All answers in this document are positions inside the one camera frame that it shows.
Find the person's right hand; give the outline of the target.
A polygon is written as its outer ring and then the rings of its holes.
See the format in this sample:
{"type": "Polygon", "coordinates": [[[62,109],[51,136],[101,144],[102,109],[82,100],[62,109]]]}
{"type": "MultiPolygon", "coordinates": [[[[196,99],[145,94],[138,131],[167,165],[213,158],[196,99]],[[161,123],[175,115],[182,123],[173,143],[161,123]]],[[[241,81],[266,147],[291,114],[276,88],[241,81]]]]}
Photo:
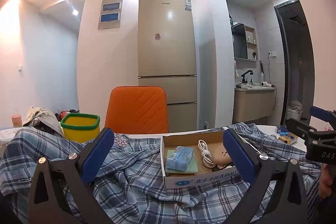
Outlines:
{"type": "Polygon", "coordinates": [[[333,183],[333,178],[331,174],[329,173],[329,165],[323,164],[321,167],[321,176],[319,178],[319,187],[318,187],[318,193],[322,199],[331,196],[332,183],[333,183]]]}

